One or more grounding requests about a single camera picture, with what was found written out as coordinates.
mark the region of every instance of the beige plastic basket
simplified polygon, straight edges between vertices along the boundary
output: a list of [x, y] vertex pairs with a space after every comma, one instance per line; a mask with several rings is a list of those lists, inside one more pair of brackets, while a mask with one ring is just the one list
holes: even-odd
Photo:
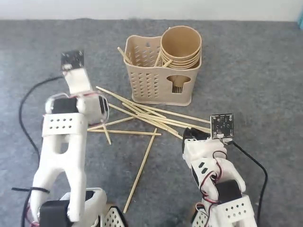
[[202, 54], [192, 69], [164, 68], [161, 67], [161, 60], [154, 67], [160, 51], [160, 40], [160, 36], [132, 35], [126, 41], [125, 53], [133, 63], [131, 65], [124, 59], [132, 87], [132, 99], [145, 104], [189, 105], [198, 70], [202, 65]]

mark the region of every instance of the hole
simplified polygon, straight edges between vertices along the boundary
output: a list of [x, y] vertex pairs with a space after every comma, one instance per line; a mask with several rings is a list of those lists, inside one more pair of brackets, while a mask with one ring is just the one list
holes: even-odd
[[201, 173], [205, 174], [207, 170], [208, 170], [208, 168], [204, 168]]
[[190, 81], [189, 77], [182, 76], [182, 75], [172, 75], [167, 77], [167, 80], [172, 82], [172, 93], [182, 93], [184, 83]]
[[68, 149], [68, 143], [62, 143], [60, 146], [59, 154], [64, 154]]

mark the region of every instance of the wooden stick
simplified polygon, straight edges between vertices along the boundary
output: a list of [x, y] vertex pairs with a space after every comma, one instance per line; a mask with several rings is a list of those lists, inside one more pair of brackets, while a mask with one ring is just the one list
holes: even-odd
[[172, 59], [170, 59], [167, 63], [165, 63], [162, 67], [168, 67], [169, 66], [169, 64], [171, 64], [172, 63]]
[[139, 115], [140, 117], [144, 117], [144, 118], [147, 118], [147, 119], [163, 120], [165, 123], [167, 123], [167, 122], [173, 122], [173, 123], [178, 123], [178, 124], [181, 124], [181, 125], [189, 126], [189, 127], [191, 127], [191, 128], [197, 128], [197, 129], [203, 129], [203, 130], [205, 130], [205, 131], [210, 131], [209, 128], [205, 128], [205, 127], [198, 126], [198, 125], [194, 125], [194, 124], [189, 124], [189, 123], [186, 123], [186, 122], [176, 121], [176, 120], [169, 119], [169, 118], [161, 118], [161, 117], [151, 116], [151, 115], [143, 114], [143, 113], [140, 113], [140, 114], [138, 114], [138, 115]]
[[127, 55], [121, 50], [120, 47], [117, 48], [119, 50], [119, 52], [122, 54], [122, 56], [125, 58], [125, 60], [127, 61], [128, 64], [133, 64], [132, 61], [127, 57]]
[[[126, 121], [129, 121], [131, 119], [134, 119], [134, 117], [126, 117], [126, 118], [123, 118], [123, 119], [120, 119], [120, 120], [117, 120], [117, 121], [114, 121], [114, 122], [109, 122], [109, 123], [106, 123], [105, 126], [118, 124], [118, 123], [121, 123], [121, 122], [126, 122]], [[99, 124], [99, 125], [90, 127], [90, 128], [87, 129], [87, 131], [94, 130], [94, 129], [100, 129], [100, 128], [103, 128], [103, 124]]]
[[156, 111], [147, 109], [147, 108], [145, 108], [145, 107], [142, 108], [142, 109], [145, 110], [145, 111], [147, 111], [148, 113], [151, 113], [151, 114], [156, 115], [156, 116], [158, 116], [158, 117], [166, 118], [166, 116], [164, 116], [164, 115], [162, 115], [162, 114], [160, 114], [160, 113], [157, 113]]
[[110, 145], [112, 145], [112, 141], [110, 140], [110, 137], [109, 137], [108, 131], [107, 131], [107, 129], [106, 129], [106, 126], [103, 125], [103, 128], [104, 128], [104, 132], [105, 132], [106, 138], [107, 138], [107, 140], [108, 140], [108, 143], [109, 143]]
[[[126, 108], [130, 109], [131, 111], [133, 111], [135, 114], [146, 114], [145, 111], [141, 110], [139, 107], [137, 106], [134, 106], [132, 104], [126, 104], [126, 103], [122, 103], [122, 105], [124, 105]], [[164, 128], [170, 130], [170, 131], [173, 131], [174, 133], [178, 134], [178, 131], [177, 130], [174, 130], [173, 128], [169, 127], [168, 125], [162, 123], [162, 122], [157, 122], [153, 119], [150, 119], [151, 122], [155, 123], [155, 124], [158, 124], [158, 127], [160, 127], [159, 125], [162, 125]]]
[[150, 109], [150, 110], [154, 110], [154, 111], [157, 111], [157, 112], [162, 112], [162, 113], [165, 113], [165, 114], [171, 114], [171, 115], [174, 115], [174, 116], [178, 116], [178, 117], [183, 117], [183, 118], [187, 118], [187, 119], [191, 119], [191, 120], [195, 120], [195, 121], [199, 121], [199, 122], [204, 122], [204, 123], [208, 123], [210, 124], [210, 121], [207, 121], [207, 120], [204, 120], [204, 119], [200, 119], [200, 118], [196, 118], [196, 117], [192, 117], [192, 116], [187, 116], [187, 115], [184, 115], [184, 114], [180, 114], [180, 113], [175, 113], [175, 112], [172, 112], [172, 111], [167, 111], [167, 110], [161, 110], [161, 109], [158, 109], [158, 108], [155, 108], [155, 107], [151, 107], [151, 106], [147, 106], [147, 105], [142, 105], [142, 104], [138, 104], [138, 103], [135, 103], [135, 102], [132, 102], [124, 97], [121, 97], [111, 91], [108, 91], [104, 88], [101, 88], [101, 87], [98, 87], [96, 86], [97, 89], [105, 92], [105, 93], [108, 93], [112, 96], [114, 96], [115, 98], [119, 99], [120, 101], [122, 102], [125, 102], [125, 103], [131, 103], [137, 107], [141, 107], [141, 108], [146, 108], [146, 109]]
[[149, 120], [147, 120], [147, 119], [145, 119], [145, 118], [139, 117], [139, 116], [137, 116], [137, 115], [135, 115], [135, 114], [133, 114], [133, 113], [127, 111], [127, 110], [124, 110], [124, 109], [122, 109], [122, 108], [120, 108], [120, 107], [118, 107], [118, 106], [115, 106], [115, 105], [113, 105], [113, 104], [110, 104], [110, 103], [109, 103], [108, 105], [109, 105], [110, 107], [116, 109], [116, 110], [119, 110], [119, 111], [125, 113], [125, 114], [128, 114], [128, 115], [130, 115], [130, 116], [133, 116], [133, 117], [135, 117], [135, 118], [138, 118], [138, 119], [140, 119], [141, 121], [144, 121], [144, 122], [146, 122], [146, 123], [148, 123], [148, 124], [152, 124], [152, 125], [154, 125], [154, 126], [156, 126], [156, 127], [159, 127], [159, 128], [161, 128], [161, 129], [164, 129], [164, 130], [168, 131], [169, 133], [173, 134], [174, 136], [178, 137], [178, 138], [181, 139], [181, 140], [183, 139], [182, 136], [176, 134], [175, 132], [173, 132], [173, 131], [171, 131], [171, 130], [169, 130], [169, 129], [167, 129], [167, 128], [164, 128], [163, 126], [161, 126], [161, 125], [159, 125], [159, 124], [157, 124], [157, 123], [153, 123], [153, 122], [151, 122], [151, 121], [149, 121]]
[[[109, 133], [118, 133], [118, 134], [134, 134], [134, 135], [149, 135], [149, 136], [160, 136], [161, 133], [153, 133], [147, 131], [121, 131], [121, 130], [107, 130]], [[90, 132], [105, 132], [104, 129], [95, 129], [90, 130]]]
[[[191, 126], [186, 126], [186, 125], [178, 124], [178, 123], [174, 123], [174, 122], [168, 122], [168, 121], [166, 121], [166, 120], [160, 120], [160, 119], [158, 119], [157, 122], [158, 122], [158, 123], [159, 123], [159, 122], [163, 122], [163, 123], [170, 124], [170, 125], [174, 125], [174, 126], [178, 126], [178, 127], [180, 127], [180, 128], [184, 128], [184, 129], [186, 129], [186, 128], [191, 128]], [[210, 133], [210, 130], [204, 130], [203, 128], [202, 128], [202, 129], [201, 129], [201, 128], [197, 128], [197, 129], [199, 129], [199, 130], [201, 130], [201, 131], [204, 131], [204, 132], [206, 132], [206, 133]]]
[[[139, 109], [138, 107], [136, 107], [136, 106], [134, 106], [134, 105], [131, 105], [131, 104], [128, 105], [128, 104], [126, 104], [126, 103], [122, 103], [122, 105], [124, 105], [126, 108], [130, 109], [131, 111], [134, 111], [135, 114], [137, 114], [137, 115], [140, 114], [139, 111], [136, 111], [136, 108]], [[173, 128], [167, 126], [166, 124], [164, 124], [164, 123], [162, 123], [162, 122], [157, 122], [157, 121], [155, 121], [155, 120], [153, 120], [153, 119], [148, 119], [148, 120], [151, 121], [152, 123], [154, 123], [154, 126], [157, 126], [157, 127], [159, 127], [159, 128], [161, 128], [161, 126], [162, 126], [162, 127], [164, 127], [164, 128], [166, 129], [166, 131], [174, 132], [175, 134], [178, 134], [178, 131], [174, 130]]]
[[161, 57], [161, 51], [159, 51], [159, 54], [158, 54], [158, 56], [157, 56], [156, 62], [155, 62], [155, 64], [154, 64], [154, 67], [156, 67], [156, 66], [158, 65], [158, 62], [159, 62], [159, 60], [160, 60], [160, 57]]
[[137, 186], [137, 184], [138, 184], [139, 178], [140, 178], [140, 176], [141, 176], [142, 170], [143, 170], [143, 168], [144, 168], [144, 165], [145, 165], [145, 162], [146, 162], [146, 160], [147, 160], [148, 154], [149, 154], [149, 152], [150, 152], [150, 150], [151, 150], [152, 142], [153, 142], [154, 139], [155, 139], [155, 136], [152, 136], [152, 137], [151, 137], [151, 141], [150, 141], [150, 143], [148, 144], [147, 150], [146, 150], [146, 152], [145, 152], [145, 155], [144, 155], [143, 161], [142, 161], [142, 163], [141, 163], [141, 166], [140, 166], [140, 168], [139, 168], [138, 174], [137, 174], [136, 179], [135, 179], [135, 181], [134, 181], [134, 184], [133, 184], [133, 186], [132, 186], [131, 192], [129, 193], [129, 196], [128, 196], [127, 202], [126, 202], [126, 204], [125, 204], [123, 213], [126, 213], [126, 212], [127, 212], [128, 206], [129, 206], [129, 204], [130, 204], [130, 202], [131, 202], [132, 196], [133, 196], [134, 191], [135, 191], [135, 189], [136, 189], [136, 186]]

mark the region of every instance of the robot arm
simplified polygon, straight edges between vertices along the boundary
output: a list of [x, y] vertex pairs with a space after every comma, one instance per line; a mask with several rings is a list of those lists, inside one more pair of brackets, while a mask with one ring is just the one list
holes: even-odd
[[[218, 116], [222, 122], [230, 121], [230, 118], [233, 121], [232, 114]], [[219, 127], [212, 124], [211, 135], [197, 129], [186, 129], [184, 132], [183, 159], [202, 194], [202, 202], [199, 208], [196, 206], [192, 226], [256, 227], [249, 196], [243, 194], [245, 182], [227, 160], [224, 144], [230, 142], [232, 137], [226, 136], [224, 125], [227, 124]]]
[[[32, 191], [31, 213], [40, 227], [103, 226], [107, 196], [101, 188], [86, 189], [84, 163], [88, 125], [108, 119], [107, 100], [92, 90], [83, 51], [63, 53], [62, 71], [71, 96], [51, 96], [45, 104], [41, 159], [33, 187], [50, 191], [65, 172], [71, 192], [63, 200], [46, 201], [47, 193]], [[64, 143], [68, 148], [61, 152]]]

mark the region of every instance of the circuit board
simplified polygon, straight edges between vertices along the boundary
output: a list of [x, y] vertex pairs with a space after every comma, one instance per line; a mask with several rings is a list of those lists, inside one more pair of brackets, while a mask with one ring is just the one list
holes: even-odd
[[61, 70], [69, 71], [84, 67], [84, 51], [75, 50], [61, 54]]
[[212, 115], [211, 119], [211, 138], [224, 139], [233, 138], [233, 114]]

